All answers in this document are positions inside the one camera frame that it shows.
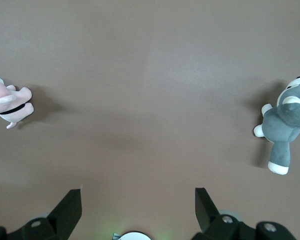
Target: wolf plush toy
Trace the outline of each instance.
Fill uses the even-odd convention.
[[[32,93],[28,88],[16,91],[15,86],[5,86],[0,78],[0,117],[10,122],[7,129],[13,128],[17,122],[33,113],[33,105],[27,102],[31,97]]]
[[[290,165],[290,143],[300,133],[300,76],[288,84],[275,107],[266,104],[261,112],[263,122],[254,128],[254,135],[274,143],[268,168],[285,175]]]

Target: beige floor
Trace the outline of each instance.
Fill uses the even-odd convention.
[[[82,188],[70,240],[189,240],[195,188],[300,239],[300,136],[285,176],[254,137],[300,76],[300,0],[0,0],[0,77],[34,113],[0,118],[0,226]]]

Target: plush toy tail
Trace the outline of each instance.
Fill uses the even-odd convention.
[[[287,174],[290,165],[290,145],[287,141],[275,142],[270,155],[268,168],[280,175]]]
[[[16,122],[11,122],[8,126],[6,126],[6,129],[12,129],[16,124]]]

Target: gray plush toy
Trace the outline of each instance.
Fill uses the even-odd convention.
[[[274,143],[268,168],[285,175],[290,165],[290,143],[300,134],[300,76],[288,84],[275,107],[266,104],[261,112],[263,122],[254,128],[254,135]]]

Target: black band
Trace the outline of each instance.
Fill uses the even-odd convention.
[[[4,111],[4,112],[0,113],[0,115],[12,114],[12,113],[14,113],[14,112],[19,111],[20,109],[22,109],[25,105],[26,105],[25,103],[21,104],[20,106],[17,106],[14,109],[11,109],[9,111]]]

